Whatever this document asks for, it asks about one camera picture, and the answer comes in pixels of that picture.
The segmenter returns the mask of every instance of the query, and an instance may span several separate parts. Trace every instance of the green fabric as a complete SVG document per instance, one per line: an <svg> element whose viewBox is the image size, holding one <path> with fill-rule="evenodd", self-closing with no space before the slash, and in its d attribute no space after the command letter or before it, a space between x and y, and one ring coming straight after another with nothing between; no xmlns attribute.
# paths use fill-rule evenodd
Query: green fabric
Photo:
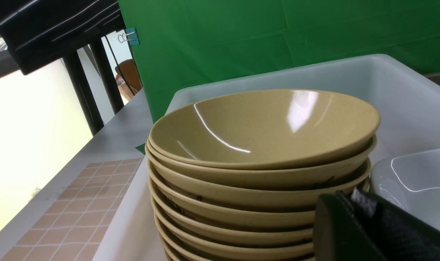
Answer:
<svg viewBox="0 0 440 261"><path fill-rule="evenodd" d="M138 147L136 147L136 149L145 155L145 143L139 145Z"/></svg>
<svg viewBox="0 0 440 261"><path fill-rule="evenodd" d="M152 119L176 91L386 53L440 71L440 0L119 0Z"/></svg>

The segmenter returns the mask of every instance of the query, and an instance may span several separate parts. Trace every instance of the stack of bowls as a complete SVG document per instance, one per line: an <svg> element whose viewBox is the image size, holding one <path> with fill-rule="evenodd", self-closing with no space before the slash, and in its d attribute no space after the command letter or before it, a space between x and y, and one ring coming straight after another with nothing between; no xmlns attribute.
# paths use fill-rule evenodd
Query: stack of bowls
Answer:
<svg viewBox="0 0 440 261"><path fill-rule="evenodd" d="M221 96L165 115L146 143L173 260L312 260L318 195L368 186L379 114L329 91Z"/></svg>

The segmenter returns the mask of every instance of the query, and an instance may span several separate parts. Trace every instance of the metal pole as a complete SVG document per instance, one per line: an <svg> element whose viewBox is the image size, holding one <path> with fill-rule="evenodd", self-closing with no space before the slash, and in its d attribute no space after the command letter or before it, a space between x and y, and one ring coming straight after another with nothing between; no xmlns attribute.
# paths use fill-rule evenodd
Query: metal pole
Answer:
<svg viewBox="0 0 440 261"><path fill-rule="evenodd" d="M104 122L100 117L99 109L92 95L81 61L79 61L78 52L75 51L65 56L63 62L69 73L89 129L91 129L91 133L94 136L104 127Z"/></svg>
<svg viewBox="0 0 440 261"><path fill-rule="evenodd" d="M110 105L112 106L114 113L117 114L117 112L123 108L124 104L120 91L118 90L117 81L115 81L114 78L114 73L108 62L104 45L99 38L89 46L91 47L92 56L94 56L94 59L96 60L97 70L104 83Z"/></svg>

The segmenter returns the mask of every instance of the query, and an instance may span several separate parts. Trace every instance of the grid pattern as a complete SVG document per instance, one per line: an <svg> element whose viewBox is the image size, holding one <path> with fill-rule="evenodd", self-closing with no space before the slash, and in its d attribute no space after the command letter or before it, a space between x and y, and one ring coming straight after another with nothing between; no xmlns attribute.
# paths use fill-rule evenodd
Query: grid pattern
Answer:
<svg viewBox="0 0 440 261"><path fill-rule="evenodd" d="M90 261L142 158L92 163L1 261Z"/></svg>

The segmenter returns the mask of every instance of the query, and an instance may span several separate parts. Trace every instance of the black object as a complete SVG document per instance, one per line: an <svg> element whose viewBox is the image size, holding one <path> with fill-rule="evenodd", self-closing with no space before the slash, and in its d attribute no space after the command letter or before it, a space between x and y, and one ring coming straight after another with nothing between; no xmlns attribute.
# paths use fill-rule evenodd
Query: black object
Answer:
<svg viewBox="0 0 440 261"><path fill-rule="evenodd" d="M24 74L124 28L117 0L0 0L0 34Z"/></svg>
<svg viewBox="0 0 440 261"><path fill-rule="evenodd" d="M104 127L104 122L102 121L99 109L92 95L81 61L79 61L78 53L75 51L65 56L63 61L75 89L76 96L78 97L79 104L81 104L89 129L91 129L91 133L94 136Z"/></svg>
<svg viewBox="0 0 440 261"><path fill-rule="evenodd" d="M440 261L440 231L357 188L320 195L313 240L318 261Z"/></svg>
<svg viewBox="0 0 440 261"><path fill-rule="evenodd" d="M108 62L104 45L99 38L92 42L90 44L90 47L92 51L92 56L96 60L97 70L100 74L102 82L104 83L105 91L107 92L110 105L112 106L114 113L117 114L117 112L119 112L123 108L124 104L122 96L120 95L120 91L118 90L117 82L115 81L112 68L110 67L110 63Z"/></svg>

